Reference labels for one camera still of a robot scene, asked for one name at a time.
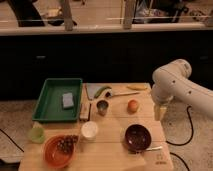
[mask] green tray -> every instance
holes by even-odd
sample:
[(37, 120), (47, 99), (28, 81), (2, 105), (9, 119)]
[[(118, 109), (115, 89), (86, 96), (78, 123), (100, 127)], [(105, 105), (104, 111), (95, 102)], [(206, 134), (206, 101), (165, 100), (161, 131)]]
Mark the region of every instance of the green tray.
[[(73, 94), (74, 106), (63, 109), (62, 95)], [(48, 78), (42, 87), (33, 121), (39, 122), (76, 122), (80, 112), (82, 79)]]

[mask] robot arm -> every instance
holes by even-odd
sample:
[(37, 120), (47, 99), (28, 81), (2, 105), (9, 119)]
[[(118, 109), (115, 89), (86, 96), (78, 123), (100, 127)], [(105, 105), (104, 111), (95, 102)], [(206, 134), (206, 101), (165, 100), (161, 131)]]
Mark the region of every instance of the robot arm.
[(191, 71), (190, 64), (184, 59), (175, 60), (154, 71), (155, 84), (151, 96), (155, 103), (156, 120), (163, 118), (174, 96), (213, 119), (213, 91), (188, 80)]

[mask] gray sponge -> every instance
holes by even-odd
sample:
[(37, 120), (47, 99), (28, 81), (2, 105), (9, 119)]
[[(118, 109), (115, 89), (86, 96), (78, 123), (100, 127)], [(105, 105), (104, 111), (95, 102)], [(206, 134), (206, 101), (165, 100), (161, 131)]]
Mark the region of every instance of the gray sponge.
[(72, 93), (65, 93), (62, 95), (62, 104), (63, 109), (69, 109), (74, 106), (73, 102), (73, 94)]

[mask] wooden table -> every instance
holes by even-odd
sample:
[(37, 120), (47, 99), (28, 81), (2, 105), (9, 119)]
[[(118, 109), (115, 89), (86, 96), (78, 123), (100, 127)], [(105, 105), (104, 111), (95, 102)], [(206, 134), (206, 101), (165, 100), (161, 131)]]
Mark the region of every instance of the wooden table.
[[(153, 102), (150, 96), (150, 85), (140, 94), (120, 96), (108, 99), (109, 108), (106, 116), (97, 113), (96, 103), (103, 98), (103, 94), (93, 101), (90, 120), (97, 122), (99, 133), (93, 142), (88, 142), (80, 137), (76, 145), (76, 151), (72, 162), (62, 170), (72, 171), (167, 171), (173, 170), (173, 164), (165, 142), (164, 132), (159, 121), (154, 120)], [(131, 91), (127, 83), (106, 83), (116, 92)], [(140, 108), (130, 115), (127, 112), (127, 103), (131, 99), (140, 102)], [(81, 102), (88, 101), (83, 85)], [(132, 154), (123, 146), (123, 135), (131, 124), (142, 124), (151, 133), (152, 143), (150, 147), (162, 146), (158, 151), (145, 151), (142, 154)], [(58, 134), (78, 134), (83, 123), (52, 123), (42, 124), (45, 129), (47, 141), (50, 137)], [(20, 171), (51, 170), (44, 163), (44, 144), (33, 144), (29, 142), (25, 148), (24, 157), (21, 161)]]

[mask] spoon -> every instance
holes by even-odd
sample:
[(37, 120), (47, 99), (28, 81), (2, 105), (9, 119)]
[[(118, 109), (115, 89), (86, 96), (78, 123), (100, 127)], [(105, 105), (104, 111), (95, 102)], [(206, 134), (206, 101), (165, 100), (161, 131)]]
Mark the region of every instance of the spoon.
[(111, 98), (111, 97), (115, 97), (115, 96), (126, 96), (126, 95), (133, 95), (133, 94), (139, 94), (139, 91), (135, 91), (135, 92), (124, 92), (124, 93), (113, 93), (113, 92), (107, 92), (105, 94), (106, 98)]
[(147, 148), (146, 151), (155, 151), (155, 150), (161, 150), (163, 147), (162, 146), (158, 146), (158, 147), (150, 147)]

